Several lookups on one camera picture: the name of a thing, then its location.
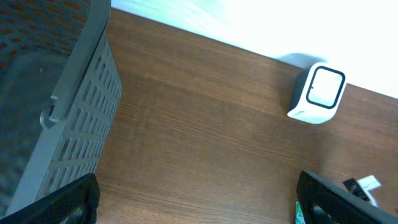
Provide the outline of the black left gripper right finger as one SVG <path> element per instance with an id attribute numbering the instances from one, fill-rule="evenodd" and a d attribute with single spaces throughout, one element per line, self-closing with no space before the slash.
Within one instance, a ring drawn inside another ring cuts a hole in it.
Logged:
<path id="1" fill-rule="evenodd" d="M 313 172 L 300 173 L 297 199 L 305 223 L 397 224 L 397 217 Z"/>

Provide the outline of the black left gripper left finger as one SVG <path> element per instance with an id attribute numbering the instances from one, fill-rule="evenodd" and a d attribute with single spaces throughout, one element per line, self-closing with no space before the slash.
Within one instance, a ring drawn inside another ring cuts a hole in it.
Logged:
<path id="1" fill-rule="evenodd" d="M 89 223 L 97 221 L 100 188 L 94 173 L 1 219 L 1 223 Z"/>

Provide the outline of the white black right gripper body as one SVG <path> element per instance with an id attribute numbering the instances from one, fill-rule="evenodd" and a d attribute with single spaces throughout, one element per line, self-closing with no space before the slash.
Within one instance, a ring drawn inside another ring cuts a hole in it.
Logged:
<path id="1" fill-rule="evenodd" d="M 359 180 L 354 178 L 347 179 L 343 181 L 343 185 L 351 194 L 375 207 L 378 207 L 376 199 L 372 196 L 371 191 L 381 187 L 382 185 L 374 175 L 369 175 Z"/>

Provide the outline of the small teal packet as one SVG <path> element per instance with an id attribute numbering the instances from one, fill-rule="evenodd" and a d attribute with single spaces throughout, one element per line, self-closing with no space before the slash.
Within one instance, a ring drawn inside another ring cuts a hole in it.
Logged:
<path id="1" fill-rule="evenodd" d="M 296 201 L 295 203 L 295 224 L 305 224 L 303 211 L 301 209 L 299 201 Z"/>

